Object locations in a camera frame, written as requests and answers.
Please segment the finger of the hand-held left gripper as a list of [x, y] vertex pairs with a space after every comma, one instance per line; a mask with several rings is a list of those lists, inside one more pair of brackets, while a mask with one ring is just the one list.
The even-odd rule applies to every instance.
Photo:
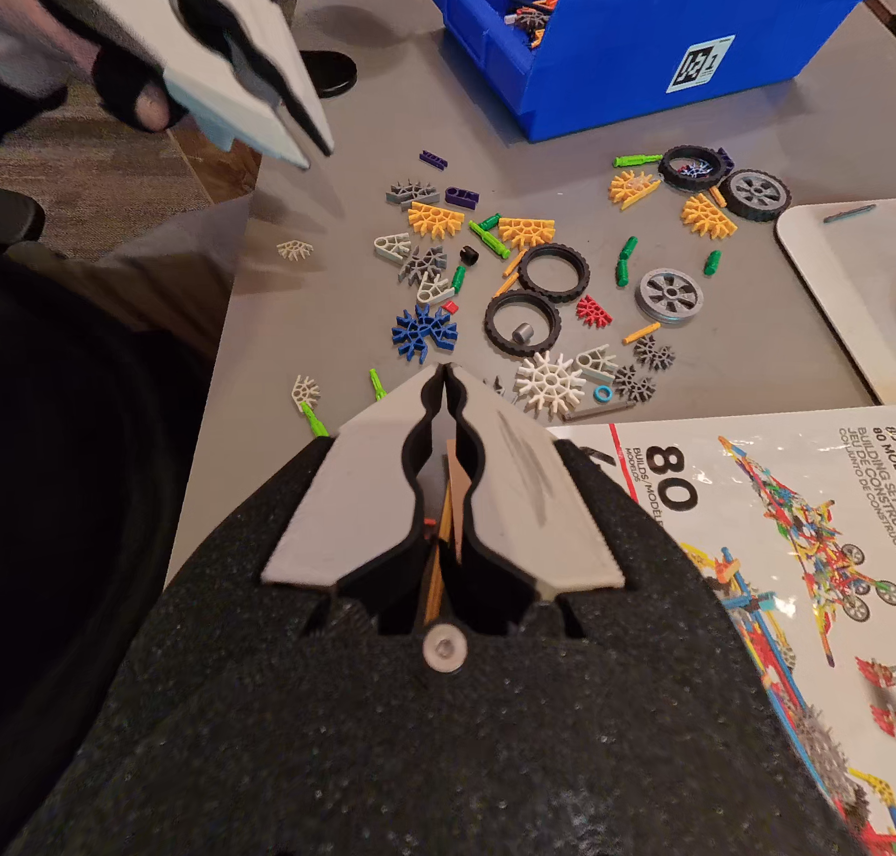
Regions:
[[295, 131], [326, 156], [334, 149], [330, 126], [287, 21], [275, 0], [179, 0], [189, 21], [220, 35], [242, 88], [273, 111], [288, 147], [249, 143], [266, 155], [303, 158]]
[[[253, 136], [263, 146], [288, 147], [270, 106], [241, 87], [220, 35], [210, 35], [202, 23], [192, 24], [179, 0], [92, 1], [146, 50], [160, 68], [169, 96], [221, 149], [228, 150], [239, 140], [266, 155], [249, 143]], [[299, 133], [304, 132], [295, 131], [303, 158], [269, 157], [309, 168]]]

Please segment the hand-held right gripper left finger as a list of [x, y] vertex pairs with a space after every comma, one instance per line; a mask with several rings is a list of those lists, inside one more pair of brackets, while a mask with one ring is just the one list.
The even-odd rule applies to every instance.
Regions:
[[266, 584], [402, 597], [428, 547], [418, 482], [432, 454], [444, 368], [425, 367], [347, 422], [263, 569]]

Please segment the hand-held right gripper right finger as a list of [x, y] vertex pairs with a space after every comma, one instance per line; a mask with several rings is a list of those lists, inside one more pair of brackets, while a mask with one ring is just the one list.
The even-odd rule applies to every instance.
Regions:
[[460, 365], [445, 369], [463, 501], [466, 571], [503, 570], [539, 595], [624, 587], [556, 438]]

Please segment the pile of construction pieces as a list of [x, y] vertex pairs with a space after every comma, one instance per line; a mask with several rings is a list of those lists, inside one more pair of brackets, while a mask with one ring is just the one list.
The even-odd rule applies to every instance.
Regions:
[[522, 33], [533, 51], [542, 43], [557, 3], [558, 0], [507, 0], [504, 25]]

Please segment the blue plastic storage bin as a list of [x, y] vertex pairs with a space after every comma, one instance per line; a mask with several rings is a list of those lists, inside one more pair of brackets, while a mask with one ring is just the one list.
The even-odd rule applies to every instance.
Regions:
[[540, 46], [507, 0], [433, 0], [532, 142], [798, 75], [864, 0], [558, 0]]

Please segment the black round disc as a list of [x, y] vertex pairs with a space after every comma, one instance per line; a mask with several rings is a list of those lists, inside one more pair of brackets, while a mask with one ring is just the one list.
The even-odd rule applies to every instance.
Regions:
[[319, 49], [300, 50], [300, 56], [321, 100], [340, 96], [357, 83], [357, 65], [351, 56]]

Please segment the long orange rod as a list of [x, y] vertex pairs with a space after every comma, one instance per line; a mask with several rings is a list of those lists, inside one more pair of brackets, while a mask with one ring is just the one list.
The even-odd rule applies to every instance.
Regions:
[[439, 520], [431, 561], [431, 572], [427, 588], [423, 621], [424, 626], [433, 625], [442, 614], [445, 600], [445, 583], [442, 576], [442, 552], [454, 544], [454, 502], [451, 470], [448, 470], [442, 514]]

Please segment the clear long rod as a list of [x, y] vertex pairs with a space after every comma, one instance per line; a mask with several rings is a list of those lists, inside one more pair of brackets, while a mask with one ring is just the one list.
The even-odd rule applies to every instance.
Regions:
[[577, 421], [590, 421], [595, 418], [603, 417], [608, 414], [618, 413], [630, 410], [636, 407], [633, 401], [608, 402], [607, 404], [599, 404], [596, 407], [579, 410], [575, 412], [566, 412], [560, 415], [562, 422], [573, 423]]

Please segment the small dark grey snowflake connector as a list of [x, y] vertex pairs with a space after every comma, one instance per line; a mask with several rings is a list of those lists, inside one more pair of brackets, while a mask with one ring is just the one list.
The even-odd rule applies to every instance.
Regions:
[[612, 387], [616, 395], [629, 404], [649, 402], [656, 392], [653, 378], [640, 375], [633, 365], [615, 372]]
[[673, 349], [667, 344], [658, 343], [654, 335], [646, 335], [635, 342], [633, 357], [638, 365], [651, 372], [666, 371], [676, 360]]

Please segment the blue snowflake connector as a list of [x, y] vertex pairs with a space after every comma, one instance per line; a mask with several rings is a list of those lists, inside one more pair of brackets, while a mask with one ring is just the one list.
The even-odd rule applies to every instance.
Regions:
[[458, 339], [453, 316], [443, 307], [431, 313], [430, 306], [417, 305], [412, 312], [405, 309], [392, 327], [392, 343], [398, 355], [410, 361], [417, 356], [419, 363], [426, 360], [429, 347], [452, 352]]

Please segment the red white toy packaging bag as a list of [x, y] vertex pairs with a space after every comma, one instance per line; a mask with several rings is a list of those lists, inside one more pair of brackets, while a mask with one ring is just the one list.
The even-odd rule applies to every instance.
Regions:
[[678, 541], [815, 783], [894, 854], [894, 407], [551, 432]]

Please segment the grey wheel hub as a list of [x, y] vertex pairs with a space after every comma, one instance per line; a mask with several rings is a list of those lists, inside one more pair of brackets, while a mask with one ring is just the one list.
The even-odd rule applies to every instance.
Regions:
[[672, 268], [656, 268], [644, 274], [634, 298], [647, 317], [668, 326], [689, 323], [704, 305], [703, 293], [696, 281]]

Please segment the person's dark clothing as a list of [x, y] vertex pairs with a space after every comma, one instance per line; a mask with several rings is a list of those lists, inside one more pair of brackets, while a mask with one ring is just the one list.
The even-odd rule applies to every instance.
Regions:
[[6, 850], [69, 766], [161, 594], [210, 364], [7, 257], [1, 339]]

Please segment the black tire with inner connectors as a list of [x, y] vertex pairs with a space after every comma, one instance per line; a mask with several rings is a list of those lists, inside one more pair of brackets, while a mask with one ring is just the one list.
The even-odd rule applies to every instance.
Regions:
[[716, 151], [700, 145], [678, 145], [660, 159], [658, 174], [663, 181], [688, 193], [718, 186], [728, 173], [728, 163]]

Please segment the white document stand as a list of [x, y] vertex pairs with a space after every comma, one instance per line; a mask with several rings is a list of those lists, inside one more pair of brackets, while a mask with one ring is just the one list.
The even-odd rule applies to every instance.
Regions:
[[796, 205], [778, 242], [869, 389], [895, 403], [895, 200]]

